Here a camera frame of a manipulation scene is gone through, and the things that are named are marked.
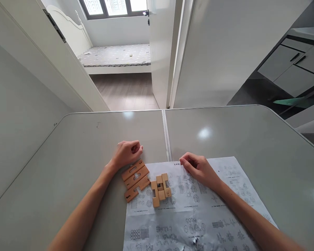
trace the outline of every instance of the wooden floor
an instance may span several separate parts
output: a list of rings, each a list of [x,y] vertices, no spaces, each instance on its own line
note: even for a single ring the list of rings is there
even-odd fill
[[[111,111],[159,109],[151,73],[90,75]]]

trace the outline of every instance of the window frame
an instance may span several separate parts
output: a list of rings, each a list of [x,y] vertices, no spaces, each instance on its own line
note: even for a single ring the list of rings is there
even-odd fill
[[[126,2],[126,7],[127,7],[127,14],[124,15],[113,15],[110,16],[108,14],[107,8],[106,8],[106,3],[105,0],[99,0],[101,9],[103,11],[103,14],[96,14],[96,15],[90,15],[88,13],[88,10],[86,8],[84,0],[79,0],[81,7],[83,8],[87,20],[95,20],[95,19],[105,19],[105,18],[116,18],[116,17],[131,17],[131,16],[143,16],[143,12],[147,10],[139,10],[139,11],[132,11],[132,6],[130,4],[130,0],[125,0]]]

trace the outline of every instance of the mattress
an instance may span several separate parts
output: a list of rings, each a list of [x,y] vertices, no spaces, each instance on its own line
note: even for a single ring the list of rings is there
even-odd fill
[[[149,44],[96,46],[78,56],[84,67],[150,65]]]

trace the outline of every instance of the cabinet handle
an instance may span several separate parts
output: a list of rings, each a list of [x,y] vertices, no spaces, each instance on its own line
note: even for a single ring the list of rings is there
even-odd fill
[[[301,61],[303,61],[306,58],[306,56],[303,56],[302,58],[300,58],[300,60],[298,62],[296,62],[295,64],[300,63]]]
[[[295,55],[295,56],[290,60],[290,62],[292,62],[294,59],[296,59],[299,55],[300,55],[300,53],[298,53],[297,55]]]

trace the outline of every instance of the window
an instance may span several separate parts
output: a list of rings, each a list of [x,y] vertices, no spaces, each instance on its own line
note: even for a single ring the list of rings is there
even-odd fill
[[[147,0],[80,0],[87,19],[143,16]]]

